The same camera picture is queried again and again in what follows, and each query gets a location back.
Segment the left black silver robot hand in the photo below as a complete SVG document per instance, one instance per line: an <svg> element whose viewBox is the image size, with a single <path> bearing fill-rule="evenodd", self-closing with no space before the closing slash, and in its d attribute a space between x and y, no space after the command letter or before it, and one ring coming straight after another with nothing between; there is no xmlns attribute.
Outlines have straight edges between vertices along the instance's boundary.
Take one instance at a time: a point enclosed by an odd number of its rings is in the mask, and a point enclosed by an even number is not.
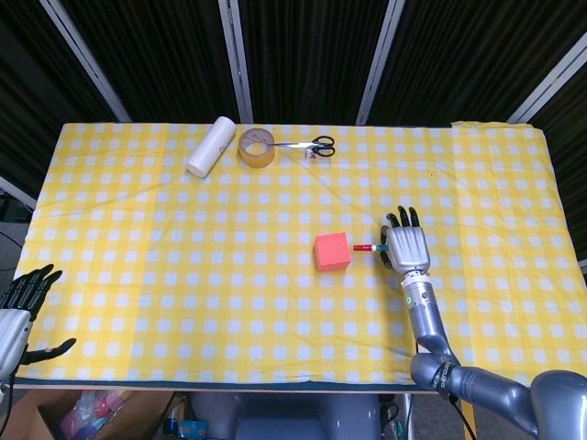
<svg viewBox="0 0 587 440"><path fill-rule="evenodd" d="M1 385L7 385L21 365L30 365L64 355L75 338L59 346L28 351L28 339L51 286L62 271L53 264L34 269L14 279L1 294Z"/></svg>

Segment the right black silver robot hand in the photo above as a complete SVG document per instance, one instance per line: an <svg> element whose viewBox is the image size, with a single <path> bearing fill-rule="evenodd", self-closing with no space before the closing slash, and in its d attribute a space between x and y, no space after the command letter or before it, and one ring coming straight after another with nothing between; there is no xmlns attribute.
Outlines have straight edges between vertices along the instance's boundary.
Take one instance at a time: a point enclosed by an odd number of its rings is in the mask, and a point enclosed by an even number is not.
<svg viewBox="0 0 587 440"><path fill-rule="evenodd" d="M400 275L412 271L428 272L430 255L425 233L416 210L399 205L398 214L386 215L389 225L381 228L381 244L386 250L379 252L383 266Z"/></svg>

